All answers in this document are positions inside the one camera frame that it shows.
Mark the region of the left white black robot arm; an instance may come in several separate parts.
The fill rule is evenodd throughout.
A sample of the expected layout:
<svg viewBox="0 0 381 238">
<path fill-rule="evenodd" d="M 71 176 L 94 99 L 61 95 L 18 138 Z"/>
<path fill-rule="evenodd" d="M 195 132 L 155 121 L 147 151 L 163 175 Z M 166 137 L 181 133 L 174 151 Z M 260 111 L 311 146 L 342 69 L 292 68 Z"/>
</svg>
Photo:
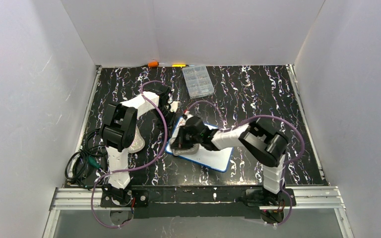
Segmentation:
<svg viewBox="0 0 381 238">
<path fill-rule="evenodd" d="M 138 96 L 110 103 L 103 116 L 99 135 L 108 153 L 108 183 L 116 189 L 126 189 L 130 183 L 128 155 L 143 149 L 145 141 L 137 129 L 137 120 L 145 113 L 155 110 L 165 132 L 162 150 L 171 133 L 171 123 L 176 116 L 178 101 L 172 100 L 172 88 L 156 86 Z"/>
</svg>

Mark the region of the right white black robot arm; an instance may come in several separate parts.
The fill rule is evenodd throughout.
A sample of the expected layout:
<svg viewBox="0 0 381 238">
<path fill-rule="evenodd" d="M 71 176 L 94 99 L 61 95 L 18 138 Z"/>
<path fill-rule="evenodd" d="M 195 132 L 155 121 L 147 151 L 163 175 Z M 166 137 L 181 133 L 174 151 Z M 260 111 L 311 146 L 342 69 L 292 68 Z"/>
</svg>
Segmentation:
<svg viewBox="0 0 381 238">
<path fill-rule="evenodd" d="M 179 119 L 166 151 L 196 164 L 225 172 L 234 148 L 245 148 L 263 165 L 263 188 L 279 194 L 288 138 L 259 119 L 237 128 L 219 129 L 196 116 Z"/>
</svg>

